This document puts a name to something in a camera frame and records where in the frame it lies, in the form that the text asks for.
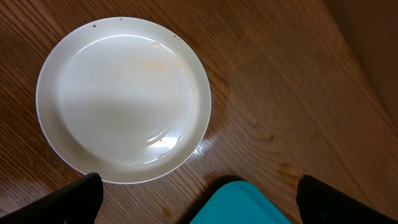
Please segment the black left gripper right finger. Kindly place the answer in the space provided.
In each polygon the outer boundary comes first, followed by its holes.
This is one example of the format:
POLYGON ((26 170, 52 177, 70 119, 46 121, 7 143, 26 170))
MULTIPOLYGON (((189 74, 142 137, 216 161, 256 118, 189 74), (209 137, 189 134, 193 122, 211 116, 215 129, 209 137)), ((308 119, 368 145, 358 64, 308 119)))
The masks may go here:
POLYGON ((397 224, 311 175, 303 175, 299 180, 296 202, 303 223, 397 224))

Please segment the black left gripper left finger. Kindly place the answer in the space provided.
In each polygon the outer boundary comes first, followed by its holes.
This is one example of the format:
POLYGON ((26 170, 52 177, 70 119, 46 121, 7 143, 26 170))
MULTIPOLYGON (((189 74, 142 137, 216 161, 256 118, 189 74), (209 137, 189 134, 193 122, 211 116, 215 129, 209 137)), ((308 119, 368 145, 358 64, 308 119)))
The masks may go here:
POLYGON ((1 223, 94 223, 103 203, 103 182, 92 172, 1 217, 1 223))

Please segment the white plate with sauce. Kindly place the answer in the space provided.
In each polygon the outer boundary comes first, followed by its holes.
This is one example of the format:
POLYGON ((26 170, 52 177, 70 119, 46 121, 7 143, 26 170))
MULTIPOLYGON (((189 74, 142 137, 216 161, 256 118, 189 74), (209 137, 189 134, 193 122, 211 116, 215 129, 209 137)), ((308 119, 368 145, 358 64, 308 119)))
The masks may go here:
POLYGON ((182 165, 203 139, 211 90, 177 34, 151 21, 110 17, 66 35, 35 94, 46 140, 69 166, 113 184, 138 184, 182 165))

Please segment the teal plastic tray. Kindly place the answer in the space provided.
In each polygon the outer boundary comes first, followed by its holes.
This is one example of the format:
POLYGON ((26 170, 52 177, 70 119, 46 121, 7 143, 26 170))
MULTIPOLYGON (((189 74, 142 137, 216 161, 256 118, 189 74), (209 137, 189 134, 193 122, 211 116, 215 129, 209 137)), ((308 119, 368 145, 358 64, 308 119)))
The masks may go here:
POLYGON ((191 224, 290 224, 290 220, 255 186, 234 181, 220 187, 191 224))

